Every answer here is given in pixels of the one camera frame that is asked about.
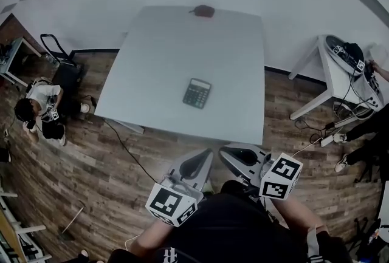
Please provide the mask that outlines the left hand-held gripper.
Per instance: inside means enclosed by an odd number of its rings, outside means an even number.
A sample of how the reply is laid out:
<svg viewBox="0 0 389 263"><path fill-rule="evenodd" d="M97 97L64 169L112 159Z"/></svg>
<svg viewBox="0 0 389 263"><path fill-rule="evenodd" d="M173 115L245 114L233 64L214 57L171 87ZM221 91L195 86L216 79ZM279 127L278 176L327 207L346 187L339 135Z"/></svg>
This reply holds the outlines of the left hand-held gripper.
<svg viewBox="0 0 389 263"><path fill-rule="evenodd" d="M180 227L198 210L214 153L197 149L176 159L160 183L155 183L146 209L156 218Z"/></svg>

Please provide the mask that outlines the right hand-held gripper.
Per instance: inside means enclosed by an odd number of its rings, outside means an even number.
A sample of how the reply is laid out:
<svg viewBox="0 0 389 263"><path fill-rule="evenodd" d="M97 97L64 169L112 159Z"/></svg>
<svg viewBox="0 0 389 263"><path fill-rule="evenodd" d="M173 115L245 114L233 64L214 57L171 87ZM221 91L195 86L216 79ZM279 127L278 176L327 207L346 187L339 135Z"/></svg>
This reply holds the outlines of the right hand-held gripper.
<svg viewBox="0 0 389 263"><path fill-rule="evenodd" d="M219 149L223 164L248 185L247 194L286 200L302 171L302 162L283 153L265 153L256 145L230 143Z"/></svg>

